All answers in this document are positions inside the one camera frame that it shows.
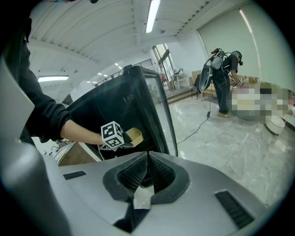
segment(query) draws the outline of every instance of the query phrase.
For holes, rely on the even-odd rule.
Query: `vent grille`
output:
[[[215,196],[239,229],[254,221],[253,217],[228,191],[216,193]]]
[[[149,165],[156,194],[172,184],[175,179],[175,171],[152,156],[150,156]]]
[[[147,173],[147,160],[140,158],[138,161],[120,171],[117,175],[119,182],[135,193]]]
[[[65,177],[65,180],[68,180],[68,179],[77,178],[77,177],[80,177],[80,176],[83,176],[83,175],[86,175],[86,173],[83,172],[83,171],[78,171],[78,172],[65,174],[64,177]]]

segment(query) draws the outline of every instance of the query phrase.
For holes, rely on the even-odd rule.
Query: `fluorescent light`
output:
[[[161,0],[152,0],[151,6],[149,8],[148,18],[147,18],[147,28],[146,33],[150,33],[153,30],[153,24],[156,19],[157,11],[159,8]]]
[[[39,77],[38,82],[54,81],[54,80],[67,80],[68,76],[43,76]]]
[[[251,25],[250,25],[250,23],[249,23],[246,15],[245,15],[245,13],[242,10],[240,10],[240,14],[242,15],[242,17],[243,17],[246,25],[248,26],[248,29],[249,29],[250,33],[252,34],[253,33],[253,30],[252,30],[252,27],[251,27]]]

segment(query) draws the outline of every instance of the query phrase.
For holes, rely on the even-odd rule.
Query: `sneaker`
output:
[[[218,112],[217,116],[222,117],[222,118],[228,118],[228,117],[230,117],[230,113],[228,112],[227,114],[222,114],[222,113]]]

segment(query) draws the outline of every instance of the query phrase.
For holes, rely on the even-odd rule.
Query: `white ceiling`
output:
[[[241,1],[245,2],[162,0],[149,34],[145,33],[149,0],[41,2],[31,13],[30,68],[37,77],[69,76],[66,81],[41,83],[45,94],[61,102],[81,81],[90,80],[110,65],[143,53],[147,47],[177,41],[200,19],[205,24],[220,14],[216,13],[220,3],[232,6]]]

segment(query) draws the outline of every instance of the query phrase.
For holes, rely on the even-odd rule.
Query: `chair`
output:
[[[193,90],[195,89],[197,91],[197,99],[198,99],[198,94],[200,93],[200,89],[199,89],[200,77],[201,77],[201,74],[197,76],[197,78],[195,79],[194,85],[190,87],[192,98],[193,98]]]
[[[197,99],[198,99],[199,89],[196,86],[191,86],[189,88],[190,88],[190,91],[191,91],[192,98],[193,98],[193,90],[195,89],[197,91]]]

